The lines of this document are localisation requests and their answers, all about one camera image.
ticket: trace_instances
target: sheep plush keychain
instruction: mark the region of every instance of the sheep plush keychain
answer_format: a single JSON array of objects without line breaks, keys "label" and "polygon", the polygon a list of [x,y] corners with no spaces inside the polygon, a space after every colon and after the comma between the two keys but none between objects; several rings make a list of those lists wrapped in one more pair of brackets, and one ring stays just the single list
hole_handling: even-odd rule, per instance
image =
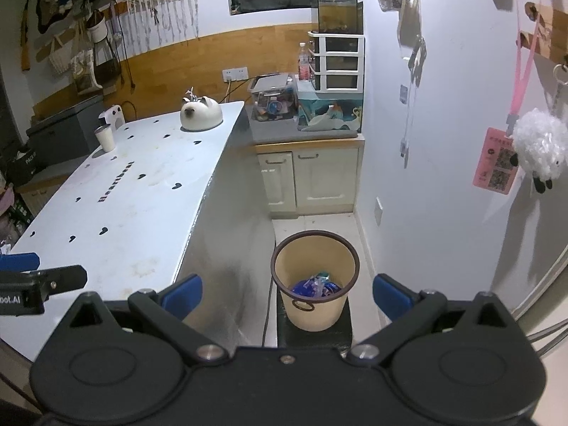
[{"label": "sheep plush keychain", "polygon": [[516,154],[510,162],[532,174],[538,193],[552,189],[552,180],[560,176],[568,157],[568,128],[564,121],[555,117],[562,88],[568,85],[559,79],[560,69],[566,72],[560,64],[555,67],[558,90],[552,113],[531,110],[516,121],[512,133]]}]

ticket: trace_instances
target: plastic bottle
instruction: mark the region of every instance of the plastic bottle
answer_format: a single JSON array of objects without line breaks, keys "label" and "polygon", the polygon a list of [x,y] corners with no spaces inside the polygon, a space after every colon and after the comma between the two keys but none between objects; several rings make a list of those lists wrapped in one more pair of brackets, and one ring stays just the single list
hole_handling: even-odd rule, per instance
[{"label": "plastic bottle", "polygon": [[310,79],[310,54],[305,43],[300,43],[300,54],[297,57],[297,77],[300,80]]}]

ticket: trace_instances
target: trash can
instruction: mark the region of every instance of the trash can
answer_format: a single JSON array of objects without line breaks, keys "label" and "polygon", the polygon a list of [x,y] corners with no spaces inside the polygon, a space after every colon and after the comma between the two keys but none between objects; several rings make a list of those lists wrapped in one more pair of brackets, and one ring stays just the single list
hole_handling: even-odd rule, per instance
[{"label": "trash can", "polygon": [[[322,271],[330,274],[341,291],[325,297],[305,297],[292,292],[300,280]],[[276,247],[271,272],[290,321],[302,330],[319,332],[331,327],[342,314],[347,293],[359,277],[359,256],[353,245],[337,234],[305,230]]]}]

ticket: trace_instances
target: white floor tile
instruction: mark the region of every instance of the white floor tile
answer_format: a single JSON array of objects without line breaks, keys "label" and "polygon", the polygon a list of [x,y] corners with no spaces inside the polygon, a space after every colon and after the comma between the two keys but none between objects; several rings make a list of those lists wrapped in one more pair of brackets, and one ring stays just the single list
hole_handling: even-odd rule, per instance
[{"label": "white floor tile", "polygon": [[[280,243],[286,237],[302,230],[328,230],[344,237],[350,242],[359,255],[359,278],[349,292],[349,307],[351,324],[353,326],[354,342],[362,341],[381,328],[377,306],[373,300],[373,279],[365,260],[363,242],[357,229],[353,213],[320,214],[300,216],[298,219],[273,220],[276,232],[276,242]],[[276,293],[274,286],[271,307],[271,318],[266,335],[266,346],[277,345],[276,334]]]}]

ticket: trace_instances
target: tabletop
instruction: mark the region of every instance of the tabletop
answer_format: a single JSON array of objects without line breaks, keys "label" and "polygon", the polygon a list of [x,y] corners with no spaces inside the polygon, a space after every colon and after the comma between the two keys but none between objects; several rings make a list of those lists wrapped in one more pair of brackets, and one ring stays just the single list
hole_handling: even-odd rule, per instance
[{"label": "tabletop", "polygon": [[243,105],[222,104],[223,123],[203,132],[182,130],[179,112],[129,122],[114,151],[93,152],[12,249],[37,253],[41,269],[82,265],[85,288],[51,297],[42,316],[0,317],[0,337],[33,360],[78,294],[121,300],[172,284]]}]

